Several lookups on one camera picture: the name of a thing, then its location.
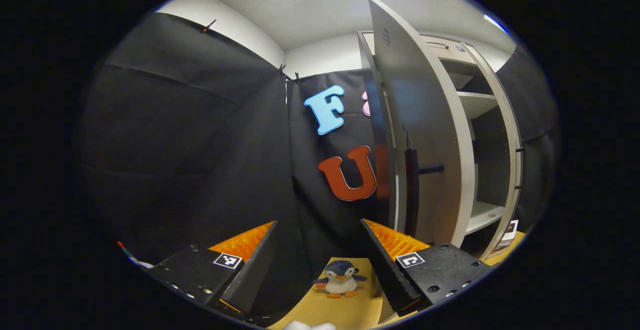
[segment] penguin plush toy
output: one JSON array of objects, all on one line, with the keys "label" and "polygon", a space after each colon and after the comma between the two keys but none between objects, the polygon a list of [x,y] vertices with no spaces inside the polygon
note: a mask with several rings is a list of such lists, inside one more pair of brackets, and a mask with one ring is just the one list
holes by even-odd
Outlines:
[{"label": "penguin plush toy", "polygon": [[329,298],[339,299],[344,295],[350,298],[358,294],[358,282],[365,282],[365,276],[356,275],[358,269],[347,260],[331,262],[325,269],[324,279],[313,280],[314,289],[325,290]]}]

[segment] ceiling light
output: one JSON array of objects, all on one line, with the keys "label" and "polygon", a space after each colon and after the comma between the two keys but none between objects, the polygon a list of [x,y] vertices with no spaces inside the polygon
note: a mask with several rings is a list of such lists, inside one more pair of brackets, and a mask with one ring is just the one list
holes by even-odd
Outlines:
[{"label": "ceiling light", "polygon": [[489,15],[487,15],[486,13],[484,14],[484,20],[487,20],[491,24],[496,25],[496,27],[498,27],[500,30],[502,30],[505,34],[509,34],[507,32],[507,30],[505,30],[504,27],[502,27],[500,24],[498,24],[498,21],[493,20],[493,18],[489,17]]}]

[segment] blue letter f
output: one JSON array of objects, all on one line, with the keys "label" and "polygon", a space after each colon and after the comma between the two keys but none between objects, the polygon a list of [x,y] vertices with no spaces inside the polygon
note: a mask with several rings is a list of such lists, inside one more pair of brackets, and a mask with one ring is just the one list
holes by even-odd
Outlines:
[{"label": "blue letter f", "polygon": [[345,89],[343,89],[342,86],[334,85],[304,100],[304,104],[307,107],[311,107],[315,118],[318,120],[318,123],[320,123],[318,135],[321,136],[338,129],[345,123],[342,117],[335,116],[333,112],[337,111],[339,114],[342,114],[345,111],[345,105],[343,105],[343,102],[338,96],[332,95],[345,95]]}]

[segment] foam letter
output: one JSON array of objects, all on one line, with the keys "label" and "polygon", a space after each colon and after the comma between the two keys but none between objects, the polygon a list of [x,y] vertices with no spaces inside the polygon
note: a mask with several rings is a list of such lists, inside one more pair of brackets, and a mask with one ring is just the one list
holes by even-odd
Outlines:
[{"label": "foam letter", "polygon": [[313,110],[313,115],[315,115],[318,123],[320,123],[317,130],[318,135],[323,136],[332,130],[342,127],[345,123],[345,120],[342,117],[334,115],[333,111],[337,111],[339,114],[342,114],[345,111],[345,105],[342,100],[340,100],[338,96],[334,95],[345,95],[345,89],[343,89],[342,86],[334,85],[325,91],[316,93],[316,95],[304,100],[304,104]]},{"label": "foam letter", "polygon": [[362,112],[363,112],[366,116],[368,116],[368,117],[370,117],[370,118],[371,118],[371,111],[369,110],[369,100],[368,100],[368,98],[367,98],[367,92],[366,92],[366,91],[364,91],[364,92],[362,93],[362,97],[361,97],[361,99],[365,101],[364,105],[362,105]]},{"label": "foam letter", "polygon": [[369,152],[369,146],[358,146],[347,153],[347,157],[356,163],[362,177],[362,186],[359,188],[350,188],[347,185],[345,175],[340,169],[343,159],[339,156],[329,157],[329,159],[325,159],[318,164],[318,169],[324,173],[333,195],[338,199],[345,201],[361,200],[370,197],[376,191],[376,177],[367,157]]}]

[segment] tan surface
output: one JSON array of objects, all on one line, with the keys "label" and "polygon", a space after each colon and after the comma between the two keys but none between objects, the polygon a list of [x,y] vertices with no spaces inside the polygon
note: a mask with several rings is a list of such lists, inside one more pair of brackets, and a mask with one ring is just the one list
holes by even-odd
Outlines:
[{"label": "tan surface", "polygon": [[509,254],[512,253],[512,251],[514,251],[514,249],[519,245],[519,243],[521,243],[524,237],[525,237],[524,232],[516,231],[516,236],[513,239],[513,242],[509,245],[509,248],[502,254],[498,254],[494,257],[489,257],[489,259],[484,260],[484,263],[487,264],[488,266],[494,266],[495,264],[502,262],[504,259],[506,259],[506,257],[509,256]]},{"label": "tan surface", "polygon": [[[300,321],[309,326],[331,323],[336,330],[365,330],[379,326],[383,297],[373,296],[375,291],[371,262],[366,257],[332,257],[329,262],[336,260],[349,260],[359,269],[358,275],[366,276],[366,281],[358,284],[358,294],[348,298],[328,298],[326,291],[313,289],[313,284],[310,283],[309,291],[297,305],[268,329],[281,330],[292,321]],[[325,278],[324,271],[318,276],[318,279],[322,278]]]}]

